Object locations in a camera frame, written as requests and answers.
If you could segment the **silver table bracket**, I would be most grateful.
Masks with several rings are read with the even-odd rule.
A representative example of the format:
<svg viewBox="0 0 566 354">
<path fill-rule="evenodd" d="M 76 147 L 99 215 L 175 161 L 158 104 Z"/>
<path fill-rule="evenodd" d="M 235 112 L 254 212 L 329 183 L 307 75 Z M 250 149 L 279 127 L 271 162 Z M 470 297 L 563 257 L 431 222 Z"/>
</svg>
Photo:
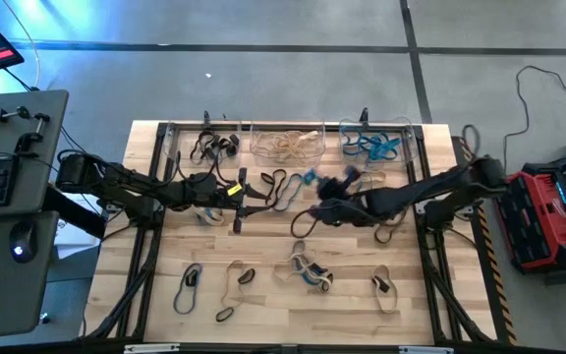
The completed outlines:
<svg viewBox="0 0 566 354">
<path fill-rule="evenodd" d="M 124 347 L 123 354 L 168 354 L 179 352 L 180 348 L 180 343 L 128 344 Z"/>
<path fill-rule="evenodd" d="M 454 349 L 440 346 L 399 346 L 399 354 L 454 354 Z"/>
</svg>

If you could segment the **white paper sheet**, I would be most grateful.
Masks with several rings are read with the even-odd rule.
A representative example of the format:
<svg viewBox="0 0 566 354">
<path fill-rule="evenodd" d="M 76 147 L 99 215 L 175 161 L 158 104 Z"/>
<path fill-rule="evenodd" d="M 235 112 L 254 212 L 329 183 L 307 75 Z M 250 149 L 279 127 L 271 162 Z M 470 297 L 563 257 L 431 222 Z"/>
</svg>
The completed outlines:
<svg viewBox="0 0 566 354">
<path fill-rule="evenodd" d="M 70 194 L 65 196 L 77 205 L 100 214 L 100 206 L 97 204 L 98 198 L 89 194 Z M 82 247 L 96 246 L 99 240 L 94 236 L 82 231 L 77 226 L 68 223 L 64 219 L 58 221 L 58 227 L 55 236 L 55 245 L 57 247 Z"/>
</svg>

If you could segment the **grey desk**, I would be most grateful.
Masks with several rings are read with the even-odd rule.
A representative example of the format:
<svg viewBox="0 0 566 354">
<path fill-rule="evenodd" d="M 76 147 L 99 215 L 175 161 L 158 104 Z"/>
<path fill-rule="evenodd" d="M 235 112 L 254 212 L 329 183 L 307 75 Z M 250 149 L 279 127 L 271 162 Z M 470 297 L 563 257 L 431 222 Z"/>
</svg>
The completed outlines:
<svg viewBox="0 0 566 354">
<path fill-rule="evenodd" d="M 0 206 L 0 336 L 26 333 L 38 325 L 58 221 L 57 212 L 42 207 L 68 98 L 64 89 L 0 93 L 0 108 L 8 112 L 24 106 L 32 115 L 50 117 L 41 126 L 43 140 L 31 145 L 38 158 L 20 159 L 10 202 Z M 0 152 L 12 154 L 19 137 L 37 127 L 34 118 L 11 117 L 0 122 Z M 10 233 L 15 224 L 26 219 L 34 223 L 37 252 L 21 264 L 13 259 Z"/>
</svg>

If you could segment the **red black power station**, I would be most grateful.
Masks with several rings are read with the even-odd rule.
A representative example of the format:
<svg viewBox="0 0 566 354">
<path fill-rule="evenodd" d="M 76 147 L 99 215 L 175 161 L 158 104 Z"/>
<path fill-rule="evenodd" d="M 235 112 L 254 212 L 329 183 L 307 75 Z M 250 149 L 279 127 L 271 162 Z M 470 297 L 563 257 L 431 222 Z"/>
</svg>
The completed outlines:
<svg viewBox="0 0 566 354">
<path fill-rule="evenodd" d="M 527 163 L 494 200 L 513 267 L 521 273 L 566 270 L 566 181 L 556 163 Z"/>
</svg>

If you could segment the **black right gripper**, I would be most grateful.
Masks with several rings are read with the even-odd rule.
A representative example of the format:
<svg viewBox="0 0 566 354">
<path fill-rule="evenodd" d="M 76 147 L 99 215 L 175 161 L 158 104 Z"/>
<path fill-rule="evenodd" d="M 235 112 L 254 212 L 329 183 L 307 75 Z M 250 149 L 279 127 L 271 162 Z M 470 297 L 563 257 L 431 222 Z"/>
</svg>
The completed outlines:
<svg viewBox="0 0 566 354">
<path fill-rule="evenodd" d="M 365 211 L 361 200 L 352 198 L 337 178 L 319 177 L 316 193 L 322 202 L 309 210 L 315 220 L 333 226 L 350 223 L 356 227 L 370 227 L 376 224 L 376 219 Z"/>
</svg>

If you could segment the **black desk clamp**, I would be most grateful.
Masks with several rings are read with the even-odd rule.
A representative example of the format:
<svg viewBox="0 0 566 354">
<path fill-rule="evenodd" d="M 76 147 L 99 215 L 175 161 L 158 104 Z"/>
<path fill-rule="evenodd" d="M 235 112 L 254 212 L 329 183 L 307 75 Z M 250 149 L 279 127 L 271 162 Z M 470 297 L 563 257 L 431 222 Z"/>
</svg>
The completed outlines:
<svg viewBox="0 0 566 354">
<path fill-rule="evenodd" d="M 31 146 L 33 143 L 41 143 L 43 141 L 42 127 L 51 121 L 51 117 L 44 113 L 31 115 L 25 106 L 18 106 L 14 112 L 8 112 L 0 108 L 0 123 L 8 123 L 12 117 L 19 117 L 25 120 L 36 119 L 38 121 L 34 132 L 20 135 L 14 150 L 14 154 L 18 156 L 37 157 L 37 153 L 31 151 Z"/>
</svg>

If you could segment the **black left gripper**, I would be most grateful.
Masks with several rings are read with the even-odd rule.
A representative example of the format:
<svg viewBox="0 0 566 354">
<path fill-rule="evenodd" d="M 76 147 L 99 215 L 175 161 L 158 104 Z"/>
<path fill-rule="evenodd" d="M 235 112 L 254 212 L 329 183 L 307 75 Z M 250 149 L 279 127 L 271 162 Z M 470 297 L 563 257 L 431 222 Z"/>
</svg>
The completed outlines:
<svg viewBox="0 0 566 354">
<path fill-rule="evenodd" d="M 235 212 L 233 220 L 233 232 L 240 234 L 242 231 L 243 219 L 258 212 L 270 210 L 270 206 L 245 206 L 245 196 L 252 199 L 268 201 L 269 196 L 257 191 L 247 181 L 247 168 L 241 167 L 237 181 L 230 186 L 217 189 L 217 207 L 229 209 Z"/>
</svg>

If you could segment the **yellow black hazard tape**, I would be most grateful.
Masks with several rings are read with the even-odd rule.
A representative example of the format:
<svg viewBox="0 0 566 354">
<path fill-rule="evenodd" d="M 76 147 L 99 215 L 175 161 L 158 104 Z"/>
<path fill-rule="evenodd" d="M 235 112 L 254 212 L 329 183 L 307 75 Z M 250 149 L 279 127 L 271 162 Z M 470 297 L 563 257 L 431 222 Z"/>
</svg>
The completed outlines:
<svg viewBox="0 0 566 354">
<path fill-rule="evenodd" d="M 475 207 L 472 227 L 496 338 L 499 342 L 517 345 L 518 340 L 493 250 L 486 214 L 481 206 Z"/>
</svg>

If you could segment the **clear plastic basket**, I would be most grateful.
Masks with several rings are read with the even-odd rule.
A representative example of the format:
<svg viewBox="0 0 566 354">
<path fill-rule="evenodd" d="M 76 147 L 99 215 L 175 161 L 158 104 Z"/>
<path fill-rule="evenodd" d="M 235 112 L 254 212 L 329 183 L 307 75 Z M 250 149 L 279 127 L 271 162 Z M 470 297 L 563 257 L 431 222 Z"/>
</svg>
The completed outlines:
<svg viewBox="0 0 566 354">
<path fill-rule="evenodd" d="M 315 150 L 306 159 L 290 158 L 282 162 L 266 157 L 255 150 L 255 139 L 259 133 L 286 133 L 287 131 L 318 131 Z M 259 166 L 267 167 L 314 167 L 319 165 L 326 151 L 326 127 L 323 121 L 314 122 L 266 122 L 253 121 L 250 125 L 249 150 Z"/>
<path fill-rule="evenodd" d="M 198 135 L 203 131 L 212 131 L 220 138 L 228 138 L 235 134 L 240 139 L 238 154 L 227 157 L 225 152 L 220 152 L 216 159 L 205 160 L 200 165 L 190 161 L 190 153 L 194 147 Z M 227 120 L 225 118 L 204 117 L 200 120 L 173 120 L 166 124 L 163 152 L 167 157 L 178 160 L 184 169 L 207 170 L 214 163 L 220 168 L 235 168 L 240 165 L 240 153 L 243 141 L 243 122 L 241 120 Z"/>
<path fill-rule="evenodd" d="M 360 154 L 357 157 L 345 156 L 341 149 L 341 135 L 339 133 L 340 129 L 344 127 L 360 129 L 366 136 L 372 136 L 383 132 L 390 138 L 400 138 L 401 144 L 397 147 L 398 157 L 394 160 L 370 161 L 367 153 Z M 403 116 L 387 122 L 379 123 L 366 121 L 354 122 L 351 119 L 343 119 L 339 123 L 338 134 L 342 159 L 344 161 L 363 166 L 366 169 L 379 169 L 388 164 L 407 164 L 418 155 L 414 125 L 408 118 Z"/>
</svg>

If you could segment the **black computer mouse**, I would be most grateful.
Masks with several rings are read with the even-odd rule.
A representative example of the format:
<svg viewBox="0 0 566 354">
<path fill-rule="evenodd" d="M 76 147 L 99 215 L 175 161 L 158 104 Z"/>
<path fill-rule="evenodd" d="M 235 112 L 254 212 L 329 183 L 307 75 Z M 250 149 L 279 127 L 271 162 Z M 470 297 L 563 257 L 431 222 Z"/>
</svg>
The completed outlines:
<svg viewBox="0 0 566 354">
<path fill-rule="evenodd" d="M 24 219 L 14 224 L 9 234 L 9 247 L 17 263 L 25 264 L 32 261 L 37 253 L 36 223 Z"/>
</svg>

